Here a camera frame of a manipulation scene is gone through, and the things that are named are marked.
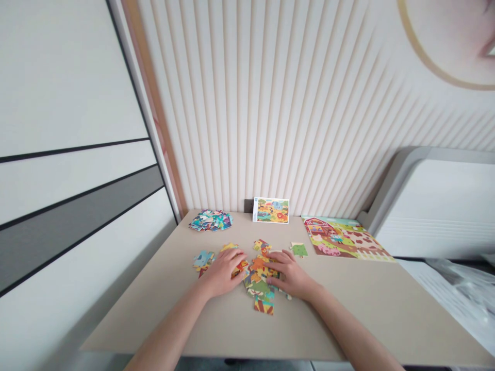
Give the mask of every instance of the beige table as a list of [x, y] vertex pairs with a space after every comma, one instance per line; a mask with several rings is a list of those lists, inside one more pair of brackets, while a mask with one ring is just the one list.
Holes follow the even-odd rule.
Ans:
[[[193, 257], [239, 244], [252, 259], [253, 243], [273, 249], [304, 242], [300, 265], [324, 284], [402, 364], [479, 365], [495, 359], [397, 263], [317, 256], [300, 217], [289, 225], [253, 223], [232, 213], [232, 228], [196, 232], [190, 211], [108, 312], [82, 350], [134, 353], [184, 291], [197, 280]], [[275, 293], [274, 315], [254, 310], [243, 285], [211, 300], [197, 321], [185, 356], [345, 360], [335, 339], [304, 302]]]

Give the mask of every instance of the plastic bag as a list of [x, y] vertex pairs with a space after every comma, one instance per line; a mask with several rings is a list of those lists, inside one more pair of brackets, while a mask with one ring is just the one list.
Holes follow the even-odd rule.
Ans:
[[426, 262], [475, 304], [483, 322], [495, 321], [495, 276], [447, 259], [426, 259]]

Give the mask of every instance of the hand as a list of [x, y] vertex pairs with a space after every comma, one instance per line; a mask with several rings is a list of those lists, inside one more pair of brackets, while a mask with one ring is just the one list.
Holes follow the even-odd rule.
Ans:
[[197, 281], [202, 292], [208, 295], [208, 299], [228, 293], [242, 282], [245, 272], [240, 272], [232, 278], [234, 268], [248, 256], [241, 249], [229, 249], [222, 251], [213, 264]]
[[310, 301], [314, 293], [321, 286], [299, 266], [292, 252], [287, 250], [282, 251], [268, 254], [268, 257], [275, 259], [277, 263], [268, 262], [265, 263], [265, 266], [283, 273], [285, 280], [282, 281], [278, 278], [270, 277], [267, 283], [278, 287], [287, 294]]

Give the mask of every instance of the wall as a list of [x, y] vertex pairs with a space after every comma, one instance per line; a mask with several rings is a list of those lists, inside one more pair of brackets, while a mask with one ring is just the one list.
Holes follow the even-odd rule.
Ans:
[[4, 2], [0, 32], [0, 368], [122, 369], [78, 349], [176, 226], [156, 138], [105, 2]]
[[495, 92], [432, 73], [393, 0], [138, 3], [188, 208], [356, 217], [403, 147], [495, 150]]

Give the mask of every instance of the partially assembled puzzle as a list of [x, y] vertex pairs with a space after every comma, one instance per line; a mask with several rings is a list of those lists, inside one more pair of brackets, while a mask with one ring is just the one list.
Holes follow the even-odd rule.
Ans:
[[[239, 245], [229, 243], [224, 245], [220, 252], [231, 249], [239, 248]], [[234, 271], [232, 277], [234, 278], [241, 272], [245, 272], [244, 287], [247, 290], [247, 294], [254, 298], [254, 310], [261, 313], [273, 315], [273, 299], [275, 298], [275, 291], [284, 293], [279, 288], [267, 283], [269, 277], [280, 278], [280, 272], [265, 267], [266, 262], [276, 262], [274, 259], [268, 257], [268, 253], [272, 249], [272, 246], [263, 240], [258, 240], [254, 243], [254, 247], [258, 252], [258, 256], [253, 259], [253, 263], [249, 265], [247, 260], [241, 261]], [[291, 247], [294, 255], [308, 256], [304, 243], [292, 242]], [[206, 272], [208, 267], [215, 261], [215, 254], [213, 251], [203, 250], [200, 254], [194, 257], [193, 267], [197, 272], [200, 272], [200, 277]], [[291, 300], [292, 297], [284, 293], [287, 299]]]

